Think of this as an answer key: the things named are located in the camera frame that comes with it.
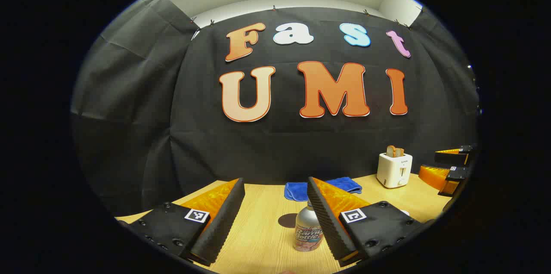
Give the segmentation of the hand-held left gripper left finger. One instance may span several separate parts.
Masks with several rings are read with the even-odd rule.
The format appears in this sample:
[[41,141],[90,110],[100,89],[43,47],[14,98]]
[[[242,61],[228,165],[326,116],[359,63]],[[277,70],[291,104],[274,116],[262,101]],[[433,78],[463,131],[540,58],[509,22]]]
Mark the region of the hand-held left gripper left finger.
[[120,224],[160,251],[210,266],[226,242],[244,196],[244,180],[236,178],[180,205],[165,202],[132,223]]

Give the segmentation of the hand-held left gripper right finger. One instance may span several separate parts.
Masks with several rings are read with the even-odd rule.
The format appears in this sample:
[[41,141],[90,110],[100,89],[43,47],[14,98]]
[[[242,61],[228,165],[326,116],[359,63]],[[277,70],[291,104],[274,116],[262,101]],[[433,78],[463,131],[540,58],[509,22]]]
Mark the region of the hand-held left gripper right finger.
[[389,254],[431,226],[388,201],[369,203],[318,178],[308,178],[307,195],[342,267]]

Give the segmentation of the silver water bottle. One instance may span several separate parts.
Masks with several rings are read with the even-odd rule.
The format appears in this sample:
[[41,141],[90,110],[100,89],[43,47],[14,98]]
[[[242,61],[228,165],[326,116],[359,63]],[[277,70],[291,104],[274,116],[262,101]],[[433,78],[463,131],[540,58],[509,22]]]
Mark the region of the silver water bottle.
[[307,252],[318,249],[323,240],[323,231],[310,201],[296,215],[293,248]]

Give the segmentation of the blue towel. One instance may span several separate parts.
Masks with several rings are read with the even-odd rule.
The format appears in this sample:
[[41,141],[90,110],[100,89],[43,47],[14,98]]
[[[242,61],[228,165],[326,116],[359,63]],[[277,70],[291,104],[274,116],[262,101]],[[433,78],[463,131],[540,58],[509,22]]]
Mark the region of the blue towel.
[[[328,180],[327,183],[332,184],[349,193],[362,193],[362,186],[349,177],[339,177]],[[307,182],[288,182],[285,184],[284,197],[290,201],[306,202]]]

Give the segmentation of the white toaster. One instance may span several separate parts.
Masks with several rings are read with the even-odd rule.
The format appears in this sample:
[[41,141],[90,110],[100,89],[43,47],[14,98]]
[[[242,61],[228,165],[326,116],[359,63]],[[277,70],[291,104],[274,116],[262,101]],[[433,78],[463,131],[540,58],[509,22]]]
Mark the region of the white toaster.
[[380,153],[376,178],[386,188],[403,187],[409,182],[412,162],[413,156],[409,154],[389,157],[386,153]]

